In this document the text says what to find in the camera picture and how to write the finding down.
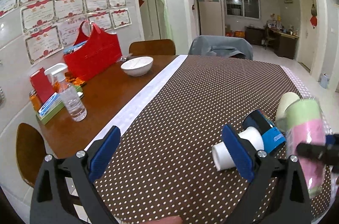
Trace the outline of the left hand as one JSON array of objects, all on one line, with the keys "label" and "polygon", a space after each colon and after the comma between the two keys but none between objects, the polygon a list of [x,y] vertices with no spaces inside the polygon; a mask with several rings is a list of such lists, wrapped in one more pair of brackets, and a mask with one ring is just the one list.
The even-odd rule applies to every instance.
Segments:
[{"label": "left hand", "polygon": [[158,220],[143,222],[143,224],[182,224],[182,219],[180,216],[171,216]]}]

